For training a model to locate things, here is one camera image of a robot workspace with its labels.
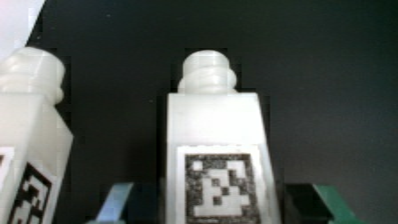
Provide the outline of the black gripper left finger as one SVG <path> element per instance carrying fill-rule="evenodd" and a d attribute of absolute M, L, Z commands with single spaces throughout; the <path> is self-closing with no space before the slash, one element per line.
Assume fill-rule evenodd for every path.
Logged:
<path fill-rule="evenodd" d="M 84 224 L 159 224 L 157 185 L 139 182 L 113 185 L 97 218 Z"/>

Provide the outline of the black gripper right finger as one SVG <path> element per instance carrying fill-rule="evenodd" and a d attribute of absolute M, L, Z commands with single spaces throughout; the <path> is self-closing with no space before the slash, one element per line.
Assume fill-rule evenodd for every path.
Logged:
<path fill-rule="evenodd" d="M 285 224 L 363 224 L 331 185 L 285 185 Z"/>

